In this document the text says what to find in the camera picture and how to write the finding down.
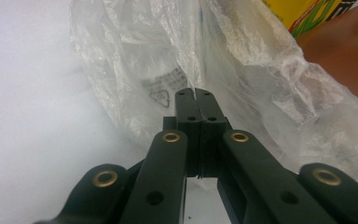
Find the yellow object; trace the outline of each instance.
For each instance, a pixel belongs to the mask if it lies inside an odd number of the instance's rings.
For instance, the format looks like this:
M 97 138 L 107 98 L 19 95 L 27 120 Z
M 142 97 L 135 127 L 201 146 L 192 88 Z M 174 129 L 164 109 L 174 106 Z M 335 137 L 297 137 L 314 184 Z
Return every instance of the yellow object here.
M 294 36 L 349 10 L 356 0 L 263 0 Z

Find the round hole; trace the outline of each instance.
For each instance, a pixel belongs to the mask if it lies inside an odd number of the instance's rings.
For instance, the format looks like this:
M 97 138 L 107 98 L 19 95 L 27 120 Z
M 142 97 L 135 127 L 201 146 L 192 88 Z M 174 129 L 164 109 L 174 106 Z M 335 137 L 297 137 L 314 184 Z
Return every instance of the round hole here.
M 179 141 L 180 136 L 177 133 L 165 133 L 164 135 L 162 135 L 162 140 L 166 141 L 166 142 L 177 142 Z
M 100 181 L 100 182 L 107 182 L 110 179 L 112 179 L 111 174 L 101 174 L 100 176 L 98 176 L 98 181 Z
M 231 135 L 231 138 L 236 142 L 246 142 L 249 140 L 248 135 L 243 134 L 243 133 L 233 133 Z
M 98 172 L 92 179 L 92 183 L 95 187 L 105 188 L 113 185 L 117 181 L 117 173 L 111 170 L 105 170 Z
M 153 191 L 153 192 L 150 192 L 149 194 L 147 194 L 146 201 L 150 205 L 158 205 L 158 204 L 162 203 L 162 201 L 164 201 L 164 195 L 162 195 L 161 192 Z
M 329 170 L 315 169 L 312 174 L 317 180 L 326 185 L 338 186 L 341 184 L 341 178 Z
M 284 191 L 281 193 L 281 200 L 284 203 L 289 203 L 289 204 L 296 204 L 298 203 L 298 198 L 297 196 L 289 191 Z

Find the plastic bag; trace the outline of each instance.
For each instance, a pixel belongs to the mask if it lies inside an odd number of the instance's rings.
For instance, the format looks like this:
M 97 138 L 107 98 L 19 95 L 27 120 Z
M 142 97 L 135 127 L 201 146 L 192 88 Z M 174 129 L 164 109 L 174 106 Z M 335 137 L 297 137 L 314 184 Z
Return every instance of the plastic bag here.
M 233 128 L 286 168 L 358 179 L 358 99 L 259 0 L 74 0 L 72 38 L 112 121 L 148 148 L 185 87 L 214 93 Z

